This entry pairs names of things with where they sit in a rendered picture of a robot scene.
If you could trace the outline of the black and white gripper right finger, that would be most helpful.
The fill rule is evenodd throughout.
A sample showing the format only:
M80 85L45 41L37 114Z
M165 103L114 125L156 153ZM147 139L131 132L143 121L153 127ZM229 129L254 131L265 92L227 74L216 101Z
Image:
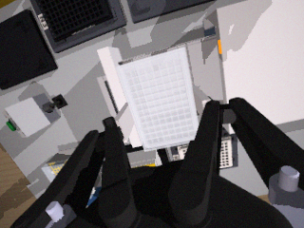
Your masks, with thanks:
M195 225L205 219L212 170L219 175L222 125L231 124L269 189L270 203L294 228L304 228L304 149L245 99L220 104L196 85L192 88L201 119L168 190L177 221Z

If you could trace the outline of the white multiwell plate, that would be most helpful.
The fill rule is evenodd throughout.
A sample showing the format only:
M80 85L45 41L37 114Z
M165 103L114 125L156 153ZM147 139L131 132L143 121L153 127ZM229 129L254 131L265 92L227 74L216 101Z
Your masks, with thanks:
M189 144L189 143L188 143ZM178 151L180 160L184 158L186 149L188 144L183 144L182 146L178 145ZM227 138L221 137L221 154L220 154L220 168L229 167L233 165L232 161L232 144L231 144L231 136L227 136Z

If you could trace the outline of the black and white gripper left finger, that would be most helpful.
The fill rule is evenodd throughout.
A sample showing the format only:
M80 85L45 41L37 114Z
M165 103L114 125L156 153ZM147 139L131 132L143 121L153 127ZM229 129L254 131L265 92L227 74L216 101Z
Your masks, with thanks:
M10 228L65 228L86 209L101 167L99 215L107 228L130 227L137 208L124 145L134 125L128 103L102 122L104 132L85 135L47 190Z

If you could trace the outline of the black multi-well plate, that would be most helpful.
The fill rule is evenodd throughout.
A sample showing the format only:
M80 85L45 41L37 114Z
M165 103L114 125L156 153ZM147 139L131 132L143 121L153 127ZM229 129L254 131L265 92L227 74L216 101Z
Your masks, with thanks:
M55 42L113 18L107 0L36 0Z

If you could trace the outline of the blue open-top bin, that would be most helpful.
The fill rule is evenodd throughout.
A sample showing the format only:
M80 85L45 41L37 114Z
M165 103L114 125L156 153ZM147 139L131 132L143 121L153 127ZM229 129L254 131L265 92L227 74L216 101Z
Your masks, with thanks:
M94 192L94 195L93 195L92 199L89 199L89 201L88 201L88 203L87 203L87 206L88 206L89 204L91 204L96 198L99 197L99 191L100 191L101 189L102 189L102 186L96 188L96 190L95 190L95 192ZM86 207L87 207L87 206L86 206Z

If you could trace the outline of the grey bench mat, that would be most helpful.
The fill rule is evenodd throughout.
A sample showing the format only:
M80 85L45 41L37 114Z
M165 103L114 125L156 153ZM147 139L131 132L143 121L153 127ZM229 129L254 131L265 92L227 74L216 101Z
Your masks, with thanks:
M58 67L8 89L0 88L0 143L31 184L27 188L39 198L50 185L41 169L58 151L76 148L91 130L105 131L102 120L111 117L97 77L105 75L97 49L118 48L122 60L203 38L202 20L215 9L246 0L215 0L171 12L140 23L132 22L127 0L119 0L126 26L54 53L29 0L15 0L0 9L0 23L31 10ZM61 118L27 138L11 131L3 111L33 96L45 93L50 102L62 94L67 105L56 111ZM219 175L255 196L269 189L258 174L237 137L238 167L221 169Z

